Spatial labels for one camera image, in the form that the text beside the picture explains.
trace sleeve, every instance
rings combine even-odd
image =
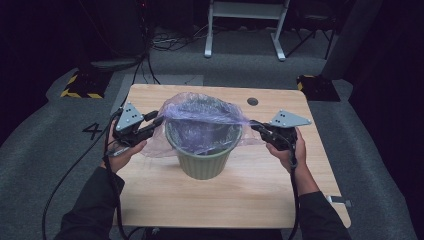
[[[301,195],[299,202],[299,224],[303,239],[351,239],[336,210],[321,191]]]
[[[115,175],[119,193],[124,180]],[[109,239],[117,201],[106,169],[98,167],[84,185],[74,207],[62,218],[55,240]]]

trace transparent purple plastic bag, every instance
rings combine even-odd
[[[164,116],[164,122],[141,152],[147,157],[176,156],[175,146],[191,154],[209,155],[235,146],[264,144],[239,106],[204,94],[177,94],[165,101],[159,116]]]

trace wooden table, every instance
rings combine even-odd
[[[136,84],[128,100],[141,113],[158,110],[180,92],[203,93],[237,104],[250,119],[270,121],[284,109],[312,120],[300,130],[307,162],[321,191],[340,196],[333,171],[305,96],[295,90],[194,87]],[[250,106],[247,99],[258,99]],[[118,173],[126,185],[121,194],[124,225],[209,228],[291,228],[294,200],[290,177],[264,145],[235,148],[223,172],[210,180],[195,180],[180,168],[177,157],[135,155]],[[346,207],[333,204],[346,227]]]

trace metal bracket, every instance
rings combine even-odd
[[[122,111],[122,115],[119,118],[118,124],[116,125],[116,129],[118,131],[122,131],[123,129],[135,125],[139,122],[144,121],[143,114],[141,114],[131,102],[128,102],[125,105],[124,110]]]
[[[282,128],[310,125],[311,120],[300,117],[296,114],[281,109],[275,117],[269,122],[270,125]]]

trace person's left hand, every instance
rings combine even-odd
[[[112,122],[112,126],[110,128],[109,131],[109,136],[108,136],[108,150],[111,150],[114,148],[114,145],[116,146],[116,144],[112,143],[115,141],[115,138],[113,138],[112,133],[113,133],[113,127],[115,126],[116,121],[114,120]],[[112,169],[112,172],[117,173],[121,168],[125,167],[125,165],[127,165],[127,163],[130,161],[131,157],[136,154],[139,153],[141,150],[143,150],[144,146],[146,146],[147,141],[141,141],[139,144],[137,144],[136,146],[127,149],[125,152],[121,153],[120,155],[116,156],[116,157],[109,157],[109,162],[110,162],[110,167]],[[100,164],[100,167],[102,168],[106,168],[105,163],[102,161],[102,163]]]

